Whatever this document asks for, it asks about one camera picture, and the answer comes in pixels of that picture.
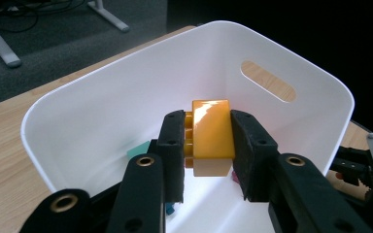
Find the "cable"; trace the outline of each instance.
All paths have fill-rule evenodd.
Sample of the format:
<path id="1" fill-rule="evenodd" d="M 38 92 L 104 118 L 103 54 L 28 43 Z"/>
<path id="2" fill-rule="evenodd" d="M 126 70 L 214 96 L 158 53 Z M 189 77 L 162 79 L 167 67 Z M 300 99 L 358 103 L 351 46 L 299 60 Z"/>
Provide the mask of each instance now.
<path id="1" fill-rule="evenodd" d="M 24 1 L 18 1 L 14 0 L 14 5 L 11 7 L 8 7 L 5 10 L 0 11 L 0 17 L 34 17 L 34 21 L 31 25 L 27 26 L 26 28 L 20 29 L 20 30 L 11 30 L 7 28 L 0 27 L 0 31 L 10 32 L 10 33 L 20 33 L 27 30 L 32 29 L 37 23 L 40 16 L 49 16 L 54 14 L 60 14 L 65 13 L 68 11 L 72 11 L 78 7 L 80 7 L 82 4 L 86 2 L 86 0 L 82 0 L 78 4 L 73 4 L 76 0 L 68 0 L 63 2 L 55 2 L 55 3 L 40 3 L 36 6 L 30 7 L 27 6 Z M 56 5 L 62 5 L 59 8 L 56 9 L 49 9 L 46 10 L 49 7 L 53 7 Z M 11 11 L 12 7 L 16 7 L 16 11 Z"/>

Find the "wooden table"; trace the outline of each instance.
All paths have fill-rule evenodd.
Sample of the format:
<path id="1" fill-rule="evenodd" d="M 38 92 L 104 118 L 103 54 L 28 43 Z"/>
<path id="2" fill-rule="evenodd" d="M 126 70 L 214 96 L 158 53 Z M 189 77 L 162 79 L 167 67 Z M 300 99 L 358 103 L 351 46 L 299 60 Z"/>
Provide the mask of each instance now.
<path id="1" fill-rule="evenodd" d="M 82 75 L 191 28 L 193 27 L 182 28 L 0 103 L 0 232 L 18 232 L 39 203 L 51 194 L 26 154 L 20 140 L 20 124 L 31 105 L 47 92 Z M 366 131 L 356 124 L 350 123 L 342 145 L 366 150 L 368 149 L 366 135 Z M 355 189 L 350 185 L 334 179 L 333 174 L 328 173 L 327 177 L 336 188 L 355 192 Z"/>

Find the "screw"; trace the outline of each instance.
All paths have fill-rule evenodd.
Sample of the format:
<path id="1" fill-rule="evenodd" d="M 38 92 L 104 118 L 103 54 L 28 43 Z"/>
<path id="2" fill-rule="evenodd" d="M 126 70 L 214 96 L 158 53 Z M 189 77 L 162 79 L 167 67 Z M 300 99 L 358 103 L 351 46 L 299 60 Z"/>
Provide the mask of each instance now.
<path id="1" fill-rule="evenodd" d="M 367 136 L 367 138 L 373 139 L 373 133 L 369 133 L 368 136 Z"/>

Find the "gray carpet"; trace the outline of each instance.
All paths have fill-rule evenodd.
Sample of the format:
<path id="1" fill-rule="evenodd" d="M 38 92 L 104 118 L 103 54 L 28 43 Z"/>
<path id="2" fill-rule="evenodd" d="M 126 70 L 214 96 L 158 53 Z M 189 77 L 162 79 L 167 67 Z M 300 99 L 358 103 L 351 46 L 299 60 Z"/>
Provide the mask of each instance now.
<path id="1" fill-rule="evenodd" d="M 82 1 L 74 0 L 78 6 Z M 124 21 L 121 32 L 84 2 L 68 12 L 35 17 L 0 17 L 0 34 L 22 61 L 6 66 L 0 57 L 0 102 L 166 33 L 167 0 L 104 0 L 104 8 Z"/>

